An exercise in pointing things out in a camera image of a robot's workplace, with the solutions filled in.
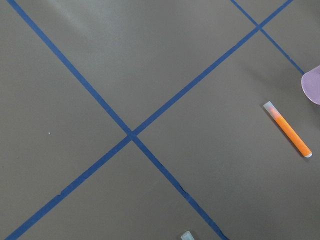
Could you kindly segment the green highlighter pen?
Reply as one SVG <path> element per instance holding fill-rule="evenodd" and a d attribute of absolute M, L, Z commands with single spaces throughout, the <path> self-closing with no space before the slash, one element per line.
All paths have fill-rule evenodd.
<path fill-rule="evenodd" d="M 180 236 L 181 240 L 195 240 L 195 238 L 193 237 L 193 235 L 191 234 L 190 231 L 185 231 L 181 236 Z"/>

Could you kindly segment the orange highlighter pen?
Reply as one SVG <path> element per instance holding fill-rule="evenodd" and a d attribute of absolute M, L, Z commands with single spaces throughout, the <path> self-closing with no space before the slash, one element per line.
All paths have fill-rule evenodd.
<path fill-rule="evenodd" d="M 286 121 L 286 119 L 281 115 L 281 113 L 276 109 L 276 107 L 270 101 L 266 102 L 263 107 L 273 118 L 276 124 L 281 128 L 284 134 L 289 138 L 300 154 L 305 158 L 310 158 L 313 155 L 312 151 Z"/>

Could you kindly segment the pink mesh pen holder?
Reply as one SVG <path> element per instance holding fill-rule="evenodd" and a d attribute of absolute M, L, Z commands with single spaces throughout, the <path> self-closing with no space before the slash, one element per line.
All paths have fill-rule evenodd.
<path fill-rule="evenodd" d="M 301 87 L 311 102 L 320 104 L 320 66 L 313 68 L 302 76 Z"/>

